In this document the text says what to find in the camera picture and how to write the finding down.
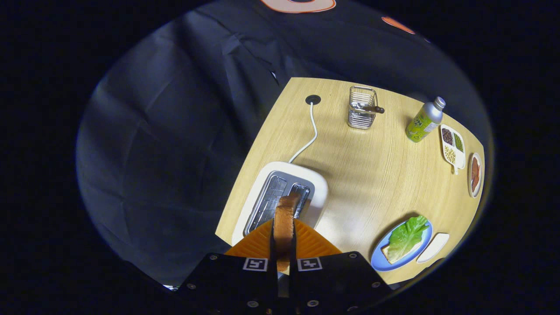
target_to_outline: wooden table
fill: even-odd
[[[450,234],[430,261],[420,264],[414,260],[397,270],[379,272],[388,284],[415,277],[455,248],[482,195],[469,196],[468,166],[453,174],[444,160],[439,128],[420,143],[407,139],[405,128],[423,104],[401,94],[373,87],[385,113],[378,114],[368,130],[349,127],[348,93],[353,85],[360,84],[318,78],[289,81],[245,159],[216,235],[231,244],[241,208],[259,171],[271,161],[288,161],[313,137],[305,98],[316,94],[321,97],[314,106],[319,135],[294,161],[320,173],[329,186],[315,230],[341,251],[359,251],[368,261],[375,244],[411,216],[427,217],[433,225],[432,237],[440,232]],[[461,133],[467,159],[477,152],[484,162],[484,148],[470,131],[445,113],[442,123]]]

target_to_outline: lettuce leaf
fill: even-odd
[[[389,260],[401,259],[414,245],[422,241],[422,232],[428,228],[424,216],[411,217],[396,228],[389,237]]]

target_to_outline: wire utensil holder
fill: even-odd
[[[377,93],[370,87],[354,85],[350,88],[348,125],[353,128],[369,129],[376,114],[385,109],[378,106]]]

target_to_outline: white cable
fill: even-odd
[[[313,141],[315,141],[315,139],[317,139],[317,126],[315,125],[315,120],[313,119],[313,102],[310,102],[311,105],[309,107],[309,115],[311,116],[311,123],[313,124],[313,130],[315,131],[315,137],[313,137],[313,139],[311,139],[311,141],[309,141],[305,146],[303,146],[298,152],[296,152],[292,158],[288,161],[288,163],[292,163],[293,160],[300,154],[302,153],[305,149],[307,149],[308,146],[310,146]]]

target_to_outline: blue plate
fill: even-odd
[[[371,266],[377,271],[389,271],[395,270],[400,268],[410,261],[412,261],[416,256],[418,256],[426,247],[428,243],[430,243],[430,239],[432,238],[432,223],[428,221],[427,225],[428,228],[422,232],[422,243],[420,247],[418,247],[415,251],[408,253],[408,255],[401,258],[394,264],[390,264],[385,258],[385,255],[381,252],[381,248],[389,244],[389,237],[391,237],[391,233],[398,228],[399,226],[405,224],[407,221],[400,223],[399,225],[395,226],[383,239],[377,244],[375,247],[373,255],[371,255]]]

